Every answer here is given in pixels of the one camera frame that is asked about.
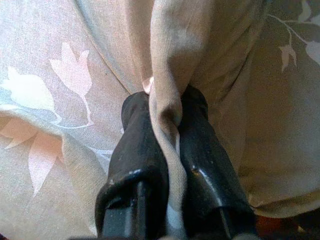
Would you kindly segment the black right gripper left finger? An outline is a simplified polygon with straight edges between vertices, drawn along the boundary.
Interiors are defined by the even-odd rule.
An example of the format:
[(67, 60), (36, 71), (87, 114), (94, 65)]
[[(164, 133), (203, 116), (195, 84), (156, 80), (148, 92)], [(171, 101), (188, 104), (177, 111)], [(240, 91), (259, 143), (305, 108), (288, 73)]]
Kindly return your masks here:
[(165, 232), (169, 177), (146, 93), (137, 92), (123, 102), (121, 121), (124, 133), (96, 197), (98, 238), (155, 240)]

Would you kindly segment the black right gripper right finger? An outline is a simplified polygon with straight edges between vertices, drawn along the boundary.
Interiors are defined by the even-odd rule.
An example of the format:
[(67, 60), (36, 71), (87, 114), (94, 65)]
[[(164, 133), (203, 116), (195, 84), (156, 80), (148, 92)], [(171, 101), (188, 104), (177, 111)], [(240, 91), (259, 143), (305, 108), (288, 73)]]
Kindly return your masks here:
[(180, 160), (187, 177), (183, 223), (191, 240), (257, 240), (256, 218), (208, 119), (203, 94), (181, 96)]

